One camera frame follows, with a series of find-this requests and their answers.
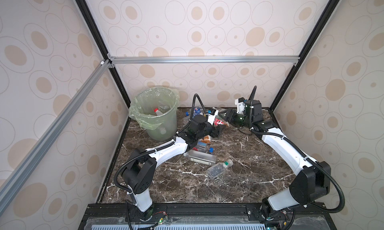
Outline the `white red-capped milk bottle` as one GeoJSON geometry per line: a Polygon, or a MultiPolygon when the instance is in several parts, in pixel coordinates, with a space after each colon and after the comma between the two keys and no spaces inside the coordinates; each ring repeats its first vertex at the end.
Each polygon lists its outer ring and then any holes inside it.
{"type": "Polygon", "coordinates": [[[157,116],[162,116],[164,114],[166,114],[168,112],[168,108],[155,108],[154,109],[154,113],[157,115],[157,116]]]}

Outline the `clear bottle red label yellow cap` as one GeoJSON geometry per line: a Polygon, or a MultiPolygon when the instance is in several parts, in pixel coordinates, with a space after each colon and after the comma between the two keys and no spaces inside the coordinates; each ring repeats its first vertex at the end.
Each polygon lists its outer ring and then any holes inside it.
{"type": "Polygon", "coordinates": [[[230,126],[230,124],[229,124],[227,121],[225,121],[223,118],[221,118],[220,116],[216,116],[216,117],[215,117],[214,125],[215,125],[215,126],[218,126],[218,125],[225,125],[225,126],[227,126],[227,127],[230,126]]]}

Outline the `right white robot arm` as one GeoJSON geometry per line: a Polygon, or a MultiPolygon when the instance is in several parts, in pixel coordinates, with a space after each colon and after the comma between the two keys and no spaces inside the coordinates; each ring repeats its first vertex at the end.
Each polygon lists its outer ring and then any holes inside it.
{"type": "Polygon", "coordinates": [[[345,207],[345,195],[331,176],[331,167],[326,162],[319,162],[303,152],[273,120],[265,120],[260,101],[255,100],[257,88],[254,87],[248,99],[239,98],[235,101],[236,109],[229,109],[219,113],[224,121],[234,127],[247,127],[251,134],[258,136],[269,145],[288,164],[295,179],[290,186],[277,194],[262,201],[261,210],[265,219],[272,217],[275,212],[295,206],[317,206],[315,201],[326,196],[334,186],[339,203],[333,209],[318,206],[327,213],[339,213],[345,207]]]}

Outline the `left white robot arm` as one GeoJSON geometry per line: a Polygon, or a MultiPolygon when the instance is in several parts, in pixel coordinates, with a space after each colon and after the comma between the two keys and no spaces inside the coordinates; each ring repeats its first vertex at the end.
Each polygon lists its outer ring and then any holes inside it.
{"type": "Polygon", "coordinates": [[[221,134],[222,129],[214,126],[218,111],[208,111],[198,94],[194,95],[193,104],[196,100],[201,104],[203,115],[190,115],[188,123],[167,143],[149,149],[134,149],[114,175],[115,186],[131,196],[132,205],[143,215],[153,211],[149,187],[156,169],[169,159],[193,150],[205,136],[217,138],[221,134]]]}

